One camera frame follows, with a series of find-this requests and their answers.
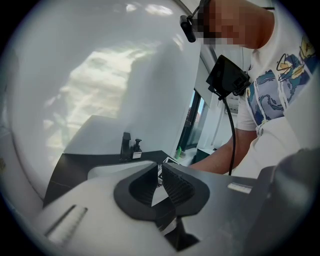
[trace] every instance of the black countertop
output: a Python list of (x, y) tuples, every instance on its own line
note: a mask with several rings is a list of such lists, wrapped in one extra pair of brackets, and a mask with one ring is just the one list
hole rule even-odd
[(163, 151), (142, 152), (141, 158), (120, 160), (120, 154), (62, 154), (56, 164), (43, 200), (43, 207), (88, 179), (88, 172), (98, 166), (153, 161), (162, 164), (169, 157)]

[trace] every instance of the sink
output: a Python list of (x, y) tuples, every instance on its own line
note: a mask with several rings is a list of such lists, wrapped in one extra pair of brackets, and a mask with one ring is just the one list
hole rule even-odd
[(110, 174), (120, 172), (122, 170), (131, 168), (131, 167), (137, 167), (137, 166), (143, 166), (143, 165), (150, 165), (153, 164), (153, 161), (138, 161), (138, 162), (129, 162), (129, 163), (120, 163), (120, 164), (113, 164), (113, 165), (103, 165), (103, 166), (97, 166), (95, 168), (92, 168), (88, 173), (88, 180), (96, 178), (96, 177), (107, 177)]

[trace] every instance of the man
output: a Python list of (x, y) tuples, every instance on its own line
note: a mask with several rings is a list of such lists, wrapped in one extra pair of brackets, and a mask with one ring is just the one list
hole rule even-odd
[[(245, 0), (211, 0), (198, 19), (204, 37), (255, 49), (251, 85), (239, 98), (232, 175), (257, 178), (301, 147), (284, 112), (308, 84), (317, 65), (315, 50), (295, 19), (280, 4), (274, 13)], [(229, 171), (233, 140), (190, 167), (217, 174)]]

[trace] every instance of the soap dispenser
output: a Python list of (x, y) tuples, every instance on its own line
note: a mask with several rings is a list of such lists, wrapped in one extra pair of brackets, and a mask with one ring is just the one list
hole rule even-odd
[(141, 158), (142, 150), (140, 149), (139, 142), (141, 142), (141, 139), (136, 138), (135, 145), (131, 147), (132, 159)]

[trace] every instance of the faucet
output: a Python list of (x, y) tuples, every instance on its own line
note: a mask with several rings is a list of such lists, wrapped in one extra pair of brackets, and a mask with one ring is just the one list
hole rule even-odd
[(131, 156), (131, 151), (129, 147), (129, 141), (131, 140), (131, 135), (129, 132), (124, 132), (122, 137), (120, 160), (129, 160)]

